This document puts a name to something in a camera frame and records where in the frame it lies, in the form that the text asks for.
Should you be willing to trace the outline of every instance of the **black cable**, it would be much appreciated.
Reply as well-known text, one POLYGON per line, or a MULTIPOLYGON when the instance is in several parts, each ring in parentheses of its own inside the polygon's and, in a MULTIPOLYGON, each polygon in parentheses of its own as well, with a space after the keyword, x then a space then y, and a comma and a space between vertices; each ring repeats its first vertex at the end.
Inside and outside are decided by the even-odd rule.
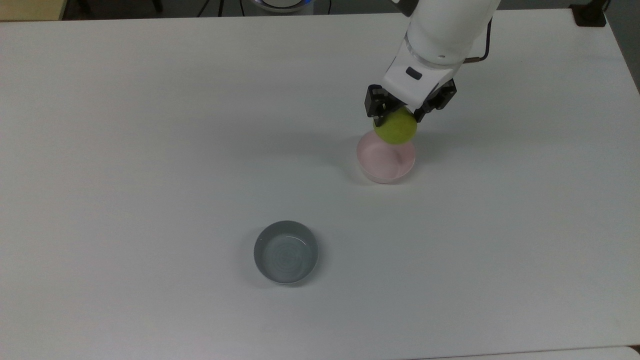
POLYGON ((209 4, 209 0, 206 0, 204 2, 204 5, 202 5, 202 9, 200 9, 200 12, 198 12, 198 16, 196 17, 200 17, 200 15, 202 15, 202 12, 204 12, 204 8, 206 8, 208 4, 209 4))
POLYGON ((489 20, 489 23, 486 25, 486 45, 484 48, 484 55, 482 55, 481 58, 466 58, 464 63, 477 63, 480 61, 483 61, 484 59, 487 58, 487 56, 489 56, 489 45, 491 43, 491 22, 493 21, 493 18, 491 18, 491 20, 489 20))

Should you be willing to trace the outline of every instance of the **table surface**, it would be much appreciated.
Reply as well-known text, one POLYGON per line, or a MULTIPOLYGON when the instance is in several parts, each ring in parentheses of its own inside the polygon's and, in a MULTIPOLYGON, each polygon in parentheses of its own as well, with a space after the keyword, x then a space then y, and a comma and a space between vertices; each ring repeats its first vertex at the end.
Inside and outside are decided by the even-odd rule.
POLYGON ((518 354, 448 357, 447 360, 639 360, 640 354, 629 347, 589 348, 518 354))
POLYGON ((640 343, 640 97, 568 10, 495 14, 417 164, 355 146, 399 14, 6 23, 3 359, 414 359, 640 343), (299 286, 253 243, 297 220, 299 286))
POLYGON ((67 0, 1 0, 0 21, 60 20, 67 0))

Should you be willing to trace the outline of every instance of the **tennis ball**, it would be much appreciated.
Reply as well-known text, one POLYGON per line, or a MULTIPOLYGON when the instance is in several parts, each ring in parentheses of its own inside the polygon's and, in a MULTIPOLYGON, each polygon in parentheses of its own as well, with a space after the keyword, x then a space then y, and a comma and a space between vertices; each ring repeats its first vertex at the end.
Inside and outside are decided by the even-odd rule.
POLYGON ((400 145, 411 140, 418 130, 415 117, 404 106, 385 117, 382 126, 373 124, 376 134, 385 142, 392 145, 400 145))

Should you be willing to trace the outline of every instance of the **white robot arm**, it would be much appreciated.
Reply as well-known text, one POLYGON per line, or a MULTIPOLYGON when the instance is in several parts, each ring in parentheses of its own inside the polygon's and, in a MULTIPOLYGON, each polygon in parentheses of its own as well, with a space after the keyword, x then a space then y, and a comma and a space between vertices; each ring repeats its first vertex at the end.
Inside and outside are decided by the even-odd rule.
POLYGON ((411 22, 381 85, 367 91, 367 116, 376 126, 407 105, 417 122, 456 93, 453 76, 500 0, 392 0, 411 22))

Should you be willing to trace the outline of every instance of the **gray bowl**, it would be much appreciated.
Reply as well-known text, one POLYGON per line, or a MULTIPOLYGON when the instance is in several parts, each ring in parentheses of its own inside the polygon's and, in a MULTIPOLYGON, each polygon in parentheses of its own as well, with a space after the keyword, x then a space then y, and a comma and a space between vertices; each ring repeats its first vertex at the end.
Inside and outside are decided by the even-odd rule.
POLYGON ((258 236, 253 259, 267 279, 278 284, 293 284, 304 279, 316 266, 316 237, 299 222, 276 222, 258 236))

